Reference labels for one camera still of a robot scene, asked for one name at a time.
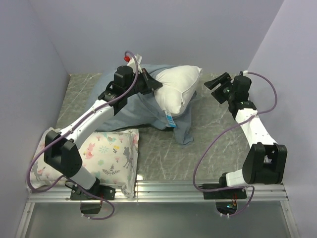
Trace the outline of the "blue white pillow tag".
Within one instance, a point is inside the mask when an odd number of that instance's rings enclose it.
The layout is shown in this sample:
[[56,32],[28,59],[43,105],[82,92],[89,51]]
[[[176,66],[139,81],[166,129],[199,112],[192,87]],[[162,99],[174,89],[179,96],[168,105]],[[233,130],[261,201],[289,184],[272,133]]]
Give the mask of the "blue white pillow tag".
[[172,114],[170,112],[167,112],[167,111],[164,111],[164,113],[165,113],[165,116],[166,116],[166,120],[167,120],[168,126],[176,128],[177,125],[176,125],[176,123],[173,120]]

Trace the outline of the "white pillow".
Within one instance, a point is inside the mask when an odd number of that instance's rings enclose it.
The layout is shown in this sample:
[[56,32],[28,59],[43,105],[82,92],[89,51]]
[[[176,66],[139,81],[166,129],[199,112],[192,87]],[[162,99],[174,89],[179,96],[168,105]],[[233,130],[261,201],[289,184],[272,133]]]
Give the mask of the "white pillow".
[[155,76],[155,80],[162,83],[162,87],[154,91],[160,108],[173,116],[182,114],[197,89],[201,75],[201,68],[182,65],[165,69]]

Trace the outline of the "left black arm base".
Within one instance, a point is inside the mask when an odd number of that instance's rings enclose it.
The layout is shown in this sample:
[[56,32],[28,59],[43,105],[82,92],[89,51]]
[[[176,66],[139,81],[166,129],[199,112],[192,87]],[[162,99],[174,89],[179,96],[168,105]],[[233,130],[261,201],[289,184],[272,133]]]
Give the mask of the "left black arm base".
[[70,200],[80,201],[80,211],[84,216],[100,213],[104,200],[112,201],[115,198],[115,188],[100,185],[100,181],[91,189],[81,189],[76,184],[67,180],[64,185],[71,189]]

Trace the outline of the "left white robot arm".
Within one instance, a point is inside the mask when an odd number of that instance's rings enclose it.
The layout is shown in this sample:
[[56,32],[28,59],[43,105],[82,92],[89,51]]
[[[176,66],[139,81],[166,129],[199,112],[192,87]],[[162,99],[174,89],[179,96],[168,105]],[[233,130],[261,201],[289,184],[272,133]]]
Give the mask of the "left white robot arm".
[[120,66],[113,80],[93,105],[60,132],[51,130],[45,137],[44,162],[79,187],[88,199],[101,199],[100,180],[84,166],[79,149],[84,141],[106,120],[126,106],[135,94],[150,94],[162,87],[145,68],[133,70]]

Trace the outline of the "blue-grey pillowcase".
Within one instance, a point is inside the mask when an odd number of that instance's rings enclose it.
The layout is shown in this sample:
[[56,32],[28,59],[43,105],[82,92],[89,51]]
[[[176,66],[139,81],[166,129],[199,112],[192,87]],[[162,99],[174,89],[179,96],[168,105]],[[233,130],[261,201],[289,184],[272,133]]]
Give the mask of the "blue-grey pillowcase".
[[[163,70],[176,66],[143,64],[141,67],[145,68],[152,78],[155,78]],[[192,125],[192,102],[195,96],[196,91],[185,111],[178,116],[173,116],[177,125],[173,129],[175,140],[182,145],[189,144],[194,140],[189,130]],[[139,125],[150,125],[159,130],[169,128],[165,113],[155,100],[154,92],[147,95],[135,94],[129,97],[127,105],[117,115],[106,120],[97,130],[114,131]]]

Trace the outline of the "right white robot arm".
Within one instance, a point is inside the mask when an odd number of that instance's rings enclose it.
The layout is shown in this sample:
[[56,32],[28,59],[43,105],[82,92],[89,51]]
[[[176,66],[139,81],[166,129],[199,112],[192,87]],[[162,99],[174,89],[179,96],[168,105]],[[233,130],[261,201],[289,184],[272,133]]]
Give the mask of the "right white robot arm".
[[204,83],[220,104],[228,103],[228,110],[243,130],[250,147],[242,169],[224,173],[219,178],[218,192],[223,198],[230,198],[237,186],[280,184],[284,175],[287,148],[278,144],[261,122],[261,112],[249,98],[252,84],[247,77],[249,74],[245,70],[231,78],[225,72]]

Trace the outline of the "aluminium front rail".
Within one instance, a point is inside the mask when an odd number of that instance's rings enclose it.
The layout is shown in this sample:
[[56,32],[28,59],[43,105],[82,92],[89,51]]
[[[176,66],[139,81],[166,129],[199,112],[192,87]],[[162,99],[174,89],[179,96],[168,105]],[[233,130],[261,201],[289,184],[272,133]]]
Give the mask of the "aluminium front rail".
[[[255,185],[252,201],[287,201],[288,196],[284,185]],[[29,203],[80,203],[80,200],[70,199],[71,191],[64,186],[51,190],[29,194]],[[139,181],[136,183],[134,198],[126,198],[117,191],[111,203],[163,203],[163,202],[206,202],[203,194],[196,190],[190,181]]]

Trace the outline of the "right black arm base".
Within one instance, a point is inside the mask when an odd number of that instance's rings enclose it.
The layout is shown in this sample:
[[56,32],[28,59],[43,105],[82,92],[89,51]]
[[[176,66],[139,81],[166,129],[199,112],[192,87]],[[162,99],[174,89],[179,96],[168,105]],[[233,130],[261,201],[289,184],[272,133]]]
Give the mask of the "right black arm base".
[[243,188],[235,188],[229,190],[218,190],[218,183],[203,183],[198,186],[202,190],[214,190],[212,192],[203,192],[204,200],[215,200],[215,207],[220,215],[230,217],[238,214],[238,199],[246,199],[247,194]]

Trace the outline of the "floral deer print pillow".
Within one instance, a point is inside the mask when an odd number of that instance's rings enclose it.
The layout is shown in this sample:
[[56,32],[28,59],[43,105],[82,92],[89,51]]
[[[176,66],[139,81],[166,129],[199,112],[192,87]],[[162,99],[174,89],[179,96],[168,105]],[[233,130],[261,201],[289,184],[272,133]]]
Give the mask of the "floral deer print pillow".
[[[82,165],[101,184],[120,189],[127,198],[135,194],[138,160],[139,130],[119,132],[94,132],[82,144],[79,153]],[[30,172],[34,188],[51,185],[62,174],[44,162],[44,153],[39,156]]]

